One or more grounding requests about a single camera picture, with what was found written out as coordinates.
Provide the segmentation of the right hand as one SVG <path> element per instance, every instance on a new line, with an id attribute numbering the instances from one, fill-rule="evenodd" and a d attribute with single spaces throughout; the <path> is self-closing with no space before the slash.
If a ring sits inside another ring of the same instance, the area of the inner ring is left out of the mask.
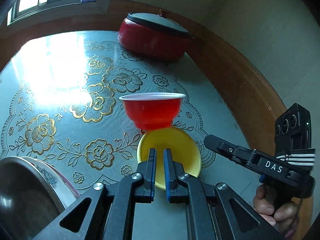
<path id="1" fill-rule="evenodd" d="M 290 201 L 276 209 L 274 207 L 276 197 L 277 193 L 273 188 L 261 184 L 253 198 L 253 209 L 286 239 L 292 239 L 299 224 L 300 205 Z"/>

